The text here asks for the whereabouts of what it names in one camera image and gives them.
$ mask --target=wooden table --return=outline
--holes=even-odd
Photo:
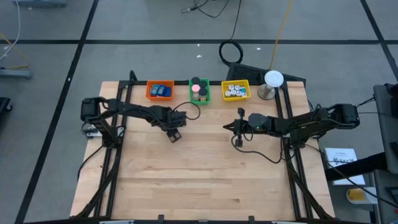
[[[289,82],[288,86],[294,116],[307,113],[303,83]],[[103,82],[100,96],[115,98],[117,87],[118,82]],[[112,218],[156,220],[163,214],[167,220],[248,220],[250,215],[256,220],[294,220],[285,162],[272,164],[257,154],[238,152],[231,145],[232,132],[223,129],[223,125],[238,118],[238,107],[246,110],[245,119],[251,113],[277,116],[275,100],[260,99],[257,88],[251,86],[253,94],[246,101],[225,102],[221,87],[211,86],[210,104],[200,106],[199,119],[179,128],[182,138],[176,143],[145,120],[128,118]],[[145,90],[144,85],[134,85],[131,103],[173,108],[189,100],[185,85],[175,86],[174,99],[166,102],[149,101]],[[192,105],[183,105],[179,110],[187,111],[192,118],[197,115]],[[314,140],[308,143],[318,147]],[[100,138],[89,140],[85,157],[100,145]],[[257,150],[277,160],[280,141],[255,135],[251,142],[244,141],[243,150]],[[334,216],[319,152],[311,148],[301,152],[309,190]],[[82,169],[71,215],[80,212],[96,192],[104,154],[102,150]],[[301,194],[298,197],[304,216]],[[106,192],[102,215],[107,200]]]

